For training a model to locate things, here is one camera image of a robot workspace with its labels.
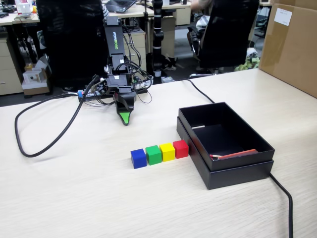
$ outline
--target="black chair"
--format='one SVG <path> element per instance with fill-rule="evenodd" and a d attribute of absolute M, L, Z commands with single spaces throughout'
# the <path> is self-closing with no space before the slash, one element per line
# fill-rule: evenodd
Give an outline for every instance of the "black chair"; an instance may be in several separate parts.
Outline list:
<path fill-rule="evenodd" d="M 243 64 L 248 37 L 259 7 L 259 0 L 212 0 L 205 32 L 188 27 L 192 51 L 201 68 L 220 68 Z"/>
<path fill-rule="evenodd" d="M 84 88 L 108 56 L 100 0 L 37 0 L 40 29 L 57 87 Z"/>

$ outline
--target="wooden desk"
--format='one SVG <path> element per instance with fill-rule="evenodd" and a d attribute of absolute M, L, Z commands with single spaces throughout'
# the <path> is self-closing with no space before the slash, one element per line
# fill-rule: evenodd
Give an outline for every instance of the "wooden desk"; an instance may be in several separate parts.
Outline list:
<path fill-rule="evenodd" d="M 15 17 L 18 15 L 18 13 L 10 13 L 9 16 L 6 16 L 4 18 L 0 18 L 0 26 L 9 26 L 12 24 L 21 24 L 21 23 L 36 23 L 40 22 L 37 14 L 34 14 L 34 18 L 32 20 L 22 20 L 22 21 L 15 21 Z"/>
<path fill-rule="evenodd" d="M 134 5 L 129 8 L 125 13 L 114 13 L 110 12 L 110 16 L 117 16 L 120 18 L 128 18 L 128 17 L 144 17 L 145 8 L 142 5 Z M 149 16 L 154 16 L 154 11 L 151 9 L 147 9 Z"/>
<path fill-rule="evenodd" d="M 147 2 L 147 5 L 153 7 L 153 4 L 152 4 L 151 1 Z M 190 5 L 191 5 L 190 1 L 187 1 L 186 5 L 182 5 L 181 3 L 176 3 L 176 4 L 173 4 L 173 5 L 164 5 L 164 6 L 162 6 L 162 10 L 190 8 Z"/>
<path fill-rule="evenodd" d="M 129 8 L 125 13 L 114 13 L 110 12 L 110 16 L 117 16 L 120 18 L 128 18 L 128 17 L 143 17 L 143 12 L 145 11 L 144 6 L 141 5 L 134 5 L 131 8 Z M 154 12 L 151 9 L 147 9 L 147 12 L 149 16 L 154 16 Z M 14 18 L 18 15 L 18 13 L 10 13 L 9 16 L 6 16 L 4 18 L 0 18 L 0 26 L 8 26 L 12 24 L 21 24 L 21 23 L 36 23 L 40 22 L 37 14 L 35 14 L 34 18 L 32 20 L 22 20 L 21 21 L 15 21 Z"/>
<path fill-rule="evenodd" d="M 273 6 L 273 3 L 271 1 L 268 1 L 268 2 L 261 2 L 260 1 L 260 6 Z"/>
<path fill-rule="evenodd" d="M 317 99 L 258 69 L 193 81 L 276 149 L 272 173 L 293 196 L 294 237 L 315 237 Z M 83 105 L 63 138 L 33 159 L 20 154 L 13 128 L 31 104 L 0 108 L 0 237 L 288 237 L 288 200 L 269 178 L 208 191 L 189 157 L 133 169 L 131 150 L 179 139 L 179 108 L 210 103 L 189 82 L 149 91 L 153 101 L 136 101 L 129 126 L 115 106 Z M 26 112 L 24 149 L 47 146 L 77 106 L 73 97 Z"/>

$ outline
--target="power cord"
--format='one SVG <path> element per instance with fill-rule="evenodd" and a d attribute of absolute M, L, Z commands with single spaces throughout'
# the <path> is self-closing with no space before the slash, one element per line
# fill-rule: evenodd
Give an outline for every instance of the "power cord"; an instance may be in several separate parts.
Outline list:
<path fill-rule="evenodd" d="M 198 92 L 200 92 L 206 98 L 208 98 L 209 101 L 211 101 L 211 103 L 215 103 L 210 97 L 208 97 L 199 88 L 197 88 L 196 85 L 190 79 L 183 78 L 180 81 L 189 81 L 194 86 L 194 88 L 197 89 Z M 288 206 L 288 235 L 289 235 L 289 238 L 293 238 L 293 198 L 292 198 L 292 195 L 279 183 L 279 181 L 277 181 L 277 179 L 271 173 L 269 174 L 269 176 L 288 197 L 288 202 L 289 202 L 289 206 Z"/>
<path fill-rule="evenodd" d="M 35 154 L 27 154 L 25 153 L 25 151 L 23 150 L 23 147 L 22 147 L 22 144 L 21 144 L 21 141 L 20 141 L 20 136 L 19 136 L 19 131 L 18 131 L 18 119 L 19 117 L 25 113 L 27 110 L 33 108 L 33 107 L 36 107 L 42 103 L 45 103 L 49 100 L 52 100 L 52 99 L 57 99 L 57 98 L 64 98 L 64 97 L 70 97 L 70 96 L 76 96 L 75 94 L 61 94 L 61 95 L 57 95 L 57 96 L 54 96 L 54 97 L 51 97 L 51 98 L 48 98 L 48 99 L 45 99 L 43 101 L 40 101 L 26 109 L 24 109 L 23 111 L 21 111 L 15 118 L 15 121 L 14 121 L 14 130 L 15 130 L 15 137 L 16 137 L 16 141 L 18 143 L 18 147 L 19 147 L 19 150 L 20 152 L 25 156 L 25 157 L 28 157 L 28 158 L 33 158 L 33 157 L 36 157 L 36 156 L 39 156 L 41 154 L 43 154 L 44 152 L 46 152 L 47 150 L 49 150 L 53 145 L 55 145 L 56 142 L 59 141 L 59 139 L 61 139 L 61 137 L 67 132 L 67 130 L 69 129 L 69 127 L 71 126 L 71 124 L 74 122 L 81 106 L 83 105 L 83 103 L 85 102 L 85 98 L 86 98 L 86 95 L 88 93 L 88 91 L 90 90 L 90 88 L 98 82 L 98 78 L 97 77 L 93 77 L 93 80 L 88 84 L 87 88 L 85 89 L 84 91 L 84 95 L 82 97 L 82 99 L 80 100 L 79 102 L 79 105 L 73 115 L 73 117 L 70 119 L 69 123 L 67 124 L 67 126 L 65 127 L 65 129 L 58 135 L 58 137 L 56 137 L 56 139 L 51 143 L 49 144 L 47 147 L 45 147 L 43 150 L 35 153 Z"/>

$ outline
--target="black box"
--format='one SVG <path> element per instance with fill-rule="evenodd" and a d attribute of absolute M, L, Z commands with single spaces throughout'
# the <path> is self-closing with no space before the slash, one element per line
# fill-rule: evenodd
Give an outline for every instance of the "black box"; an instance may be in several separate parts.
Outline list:
<path fill-rule="evenodd" d="M 264 179 L 273 165 L 274 149 L 226 103 L 180 108 L 177 132 L 208 189 Z M 223 160 L 227 155 L 256 149 L 258 153 Z"/>

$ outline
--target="robotic arm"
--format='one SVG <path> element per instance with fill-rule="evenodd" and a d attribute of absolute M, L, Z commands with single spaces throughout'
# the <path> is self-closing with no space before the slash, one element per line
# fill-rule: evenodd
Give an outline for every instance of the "robotic arm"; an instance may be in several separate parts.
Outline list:
<path fill-rule="evenodd" d="M 128 66 L 124 64 L 123 31 L 121 21 L 116 16 L 107 16 L 104 20 L 106 41 L 109 51 L 107 60 L 106 79 L 101 80 L 91 88 L 91 93 L 99 95 L 113 95 L 117 114 L 122 123 L 128 125 L 130 114 L 134 109 L 136 92 L 133 90 L 132 77 Z"/>

